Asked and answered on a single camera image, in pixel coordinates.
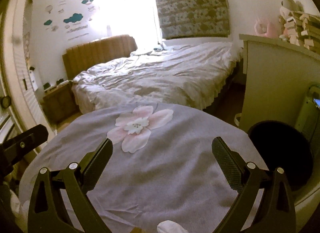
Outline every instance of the pink flower print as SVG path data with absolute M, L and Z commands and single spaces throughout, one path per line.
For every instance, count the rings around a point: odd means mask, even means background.
M 173 116 L 173 110 L 161 110 L 153 114 L 152 106 L 140 106 L 132 113 L 122 113 L 116 119 L 116 128 L 107 133 L 115 145 L 122 141 L 124 152 L 134 153 L 146 146 L 151 130 L 164 126 Z

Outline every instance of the hot air balloon decal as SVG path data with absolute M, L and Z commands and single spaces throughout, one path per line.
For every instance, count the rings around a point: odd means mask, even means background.
M 53 10 L 53 6 L 49 5 L 47 7 L 45 7 L 45 11 L 48 12 L 49 14 L 51 13 L 51 11 Z

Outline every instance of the white bedsheet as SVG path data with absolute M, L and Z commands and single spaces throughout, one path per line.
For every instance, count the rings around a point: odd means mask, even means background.
M 212 104 L 240 60 L 232 42 L 132 54 L 95 65 L 74 78 L 73 92 L 82 113 L 132 102 L 202 110 Z

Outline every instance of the nightstand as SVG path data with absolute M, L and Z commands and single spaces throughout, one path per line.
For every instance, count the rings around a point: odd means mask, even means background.
M 43 98 L 48 117 L 55 123 L 59 123 L 79 111 L 71 86 L 71 81 L 58 85 L 47 92 Z

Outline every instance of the cloud decal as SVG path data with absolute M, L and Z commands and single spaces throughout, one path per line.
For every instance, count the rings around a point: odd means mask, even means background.
M 86 4 L 86 3 L 88 3 L 88 2 L 93 2 L 94 0 L 83 0 L 81 3 L 82 4 Z
M 77 21 L 81 21 L 83 19 L 83 15 L 81 13 L 74 13 L 69 19 L 63 20 L 64 23 L 76 23 Z
M 47 20 L 43 25 L 49 26 L 52 23 L 52 20 Z

